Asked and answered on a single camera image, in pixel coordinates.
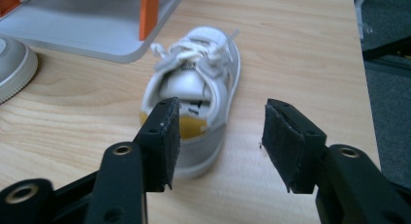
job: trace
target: gray carpet floor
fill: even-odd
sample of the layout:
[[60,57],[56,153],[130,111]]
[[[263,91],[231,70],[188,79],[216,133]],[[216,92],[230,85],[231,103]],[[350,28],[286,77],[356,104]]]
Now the gray carpet floor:
[[[365,0],[362,10],[363,50],[411,36],[411,0]],[[382,174],[411,189],[411,59],[364,65]]]

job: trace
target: white sneaker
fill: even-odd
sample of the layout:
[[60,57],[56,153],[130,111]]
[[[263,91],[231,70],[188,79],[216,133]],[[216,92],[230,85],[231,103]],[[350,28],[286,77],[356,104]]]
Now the white sneaker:
[[28,46],[0,38],[0,104],[16,95],[37,70],[37,56]]
[[161,100],[180,100],[179,153],[174,176],[205,173],[220,152],[230,105],[237,89],[240,60],[233,36],[208,26],[191,30],[169,48],[151,49],[163,59],[155,66],[142,98],[145,122]]

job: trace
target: bolt hole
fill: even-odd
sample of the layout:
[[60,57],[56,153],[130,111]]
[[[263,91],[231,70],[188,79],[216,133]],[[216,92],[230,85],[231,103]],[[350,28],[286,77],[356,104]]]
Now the bolt hole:
[[388,221],[390,221],[391,223],[397,223],[397,224],[405,223],[404,219],[399,214],[397,214],[395,212],[382,211],[382,214],[383,214],[384,218],[387,219]]
[[18,204],[22,203],[24,201],[27,201],[31,197],[37,194],[39,191],[39,187],[34,184],[24,184],[22,186],[19,186],[17,189],[15,189],[13,192],[11,192],[7,197],[6,197],[6,203],[8,204]]
[[123,218],[123,210],[121,208],[111,208],[104,215],[106,222],[115,223]]
[[124,155],[131,152],[131,147],[128,145],[122,145],[117,147],[112,153],[115,155]]
[[354,149],[350,149],[350,148],[341,148],[339,150],[339,152],[344,155],[345,157],[349,157],[349,158],[358,158],[360,157],[360,154],[357,153],[356,150]]

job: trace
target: black metal bracket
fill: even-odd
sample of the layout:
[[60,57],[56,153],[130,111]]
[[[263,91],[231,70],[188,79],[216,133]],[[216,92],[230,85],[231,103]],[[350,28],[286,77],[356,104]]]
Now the black metal bracket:
[[411,223],[411,192],[392,184],[350,145],[326,135],[290,104],[269,99],[263,146],[287,189],[310,194],[322,223]]
[[411,37],[406,37],[398,41],[388,43],[378,48],[363,51],[364,60],[374,60],[386,55],[396,55],[401,57],[411,57]]
[[132,142],[114,144],[100,170],[56,191],[42,178],[0,193],[0,223],[147,223],[146,192],[172,187],[179,153],[179,101],[157,104]]

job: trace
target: shoe tongue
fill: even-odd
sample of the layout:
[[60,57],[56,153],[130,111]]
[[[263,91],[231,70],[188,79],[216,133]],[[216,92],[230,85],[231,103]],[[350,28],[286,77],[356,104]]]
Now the shoe tongue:
[[195,70],[194,64],[183,64],[164,76],[160,86],[160,98],[178,97],[180,100],[210,100],[206,82]]

